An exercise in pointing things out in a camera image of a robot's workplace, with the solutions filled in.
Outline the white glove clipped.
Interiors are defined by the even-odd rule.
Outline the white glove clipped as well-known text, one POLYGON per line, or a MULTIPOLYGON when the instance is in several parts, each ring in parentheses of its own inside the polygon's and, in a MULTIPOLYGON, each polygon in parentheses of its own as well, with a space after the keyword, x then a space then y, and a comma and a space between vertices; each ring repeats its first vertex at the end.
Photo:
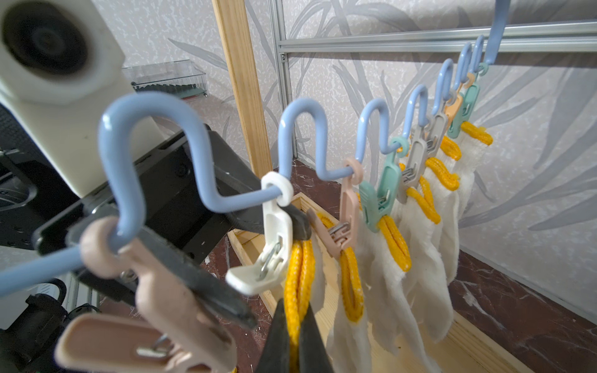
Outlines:
POLYGON ((492 136, 484 127, 477 127, 468 121, 461 125, 459 146, 462 152, 461 159, 456 163, 455 171, 460 177, 459 210, 457 219, 463 216, 466 205, 470 199, 474 185, 474 171, 480 165, 487 148, 493 143, 492 136))
POLYGON ((440 159, 432 157, 425 162, 423 177, 431 188, 435 211, 440 216, 432 236, 446 272, 447 284, 456 278, 460 254, 458 212, 460 178, 451 173, 440 159))
POLYGON ((397 356, 400 349, 396 339, 403 336, 427 372, 440 372, 441 368, 424 348, 404 293, 403 279, 412 267, 408 246, 391 217, 384 216, 379 223, 379 231, 375 233, 361 218, 355 250, 373 337, 384 350, 397 356))

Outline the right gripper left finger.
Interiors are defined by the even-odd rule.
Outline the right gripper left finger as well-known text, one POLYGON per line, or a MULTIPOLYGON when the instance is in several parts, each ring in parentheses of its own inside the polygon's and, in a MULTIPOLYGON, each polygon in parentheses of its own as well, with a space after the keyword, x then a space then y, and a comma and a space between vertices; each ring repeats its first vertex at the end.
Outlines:
POLYGON ((280 299, 255 373, 289 372, 290 337, 286 322, 284 299, 280 299))

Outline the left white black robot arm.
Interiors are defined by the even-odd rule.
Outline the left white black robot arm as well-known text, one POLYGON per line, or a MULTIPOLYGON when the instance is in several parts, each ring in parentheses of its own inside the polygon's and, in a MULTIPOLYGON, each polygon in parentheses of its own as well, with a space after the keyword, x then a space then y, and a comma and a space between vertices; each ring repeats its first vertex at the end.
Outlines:
MULTIPOLYGON (((198 259, 206 257, 231 228, 262 233, 262 209, 255 206, 227 214, 209 211, 191 177, 187 143, 175 146, 169 142, 157 154, 160 160, 141 175, 141 184, 152 201, 148 205, 149 227, 141 230, 139 238, 196 295, 208 300, 222 286, 207 283, 207 273, 198 259), (204 283, 206 289, 201 290, 199 286, 204 283)), ((75 201, 69 193, 54 204, 37 199, 30 208, 1 215, 1 243, 10 244, 9 228, 33 223, 40 233, 37 249, 51 252, 60 249, 66 238, 74 237, 78 226, 115 212, 109 203, 93 208, 88 202, 75 201)), ((11 326, 1 332, 1 362, 8 365, 7 372, 59 372, 51 348, 72 316, 50 295, 31 295, 26 304, 11 326)))

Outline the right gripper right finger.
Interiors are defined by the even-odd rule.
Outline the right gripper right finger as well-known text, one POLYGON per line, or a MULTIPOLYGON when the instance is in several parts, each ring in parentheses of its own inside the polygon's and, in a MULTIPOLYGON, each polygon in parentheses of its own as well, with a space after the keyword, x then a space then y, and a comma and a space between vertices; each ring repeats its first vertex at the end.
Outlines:
POLYGON ((298 364, 300 373, 334 373, 313 313, 307 313, 301 324, 298 364))

